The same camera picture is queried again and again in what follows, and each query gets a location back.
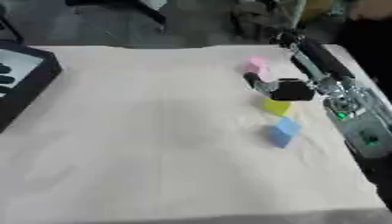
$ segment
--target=cube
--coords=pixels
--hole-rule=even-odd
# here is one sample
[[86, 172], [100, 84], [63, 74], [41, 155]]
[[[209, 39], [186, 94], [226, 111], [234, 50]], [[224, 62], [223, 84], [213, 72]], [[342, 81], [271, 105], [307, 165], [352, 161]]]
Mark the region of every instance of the cube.
[[297, 122], [284, 116], [275, 126], [270, 128], [270, 140], [277, 147], [285, 148], [300, 130], [301, 126]]
[[262, 109], [275, 116], [284, 116], [290, 106], [291, 102], [289, 101], [274, 101], [270, 98], [262, 99]]
[[251, 58], [246, 67], [246, 73], [258, 74], [261, 79], [267, 78], [267, 62], [262, 57]]

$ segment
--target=chair leg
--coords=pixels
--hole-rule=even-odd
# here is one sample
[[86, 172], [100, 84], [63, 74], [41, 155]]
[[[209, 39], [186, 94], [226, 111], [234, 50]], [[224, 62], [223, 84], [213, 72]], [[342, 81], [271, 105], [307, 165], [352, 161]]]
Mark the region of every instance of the chair leg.
[[138, 11], [141, 11], [146, 16], [152, 18], [155, 22], [163, 26], [166, 25], [166, 17], [164, 17], [159, 11], [153, 10], [148, 5], [140, 1], [129, 1], [129, 3]]
[[17, 31], [17, 29], [15, 29], [15, 27], [8, 22], [8, 20], [5, 17], [0, 17], [0, 23], [5, 26], [5, 28], [7, 28], [8, 30], [10, 30], [12, 32], [12, 34], [15, 36], [16, 42], [18, 44], [23, 44], [25, 42], [25, 39], [23, 38], [23, 36]]

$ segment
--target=green led light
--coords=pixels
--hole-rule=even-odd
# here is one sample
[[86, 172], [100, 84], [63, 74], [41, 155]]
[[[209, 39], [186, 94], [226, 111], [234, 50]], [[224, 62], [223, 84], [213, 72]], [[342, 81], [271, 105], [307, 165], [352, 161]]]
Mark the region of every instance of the green led light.
[[338, 118], [340, 118], [340, 119], [343, 119], [343, 118], [345, 118], [346, 117], [346, 114], [345, 113], [338, 113]]
[[379, 144], [379, 140], [377, 136], [370, 136], [367, 139], [367, 145], [369, 146], [376, 146], [377, 144]]

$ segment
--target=floor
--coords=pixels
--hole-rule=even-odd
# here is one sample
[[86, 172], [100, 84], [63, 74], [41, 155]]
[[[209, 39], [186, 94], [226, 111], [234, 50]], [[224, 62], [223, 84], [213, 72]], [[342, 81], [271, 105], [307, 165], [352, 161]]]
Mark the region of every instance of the floor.
[[[76, 15], [64, 0], [0, 0], [7, 7], [10, 21], [31, 46], [188, 48], [257, 44], [233, 34], [228, 13], [234, 2], [169, 0], [161, 9], [168, 19], [161, 32], [155, 22], [132, 10], [88, 6]], [[311, 24], [307, 33], [330, 43], [338, 27], [329, 20], [320, 20]]]

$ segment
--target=tablecloth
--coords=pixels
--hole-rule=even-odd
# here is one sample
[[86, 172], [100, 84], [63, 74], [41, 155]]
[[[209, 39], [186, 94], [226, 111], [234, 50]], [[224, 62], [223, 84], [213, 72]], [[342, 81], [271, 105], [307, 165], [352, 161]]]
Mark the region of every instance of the tablecloth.
[[266, 137], [278, 117], [242, 66], [262, 56], [272, 77], [304, 78], [284, 49], [40, 48], [65, 70], [0, 135], [1, 223], [392, 221], [320, 96], [294, 103], [286, 149]]

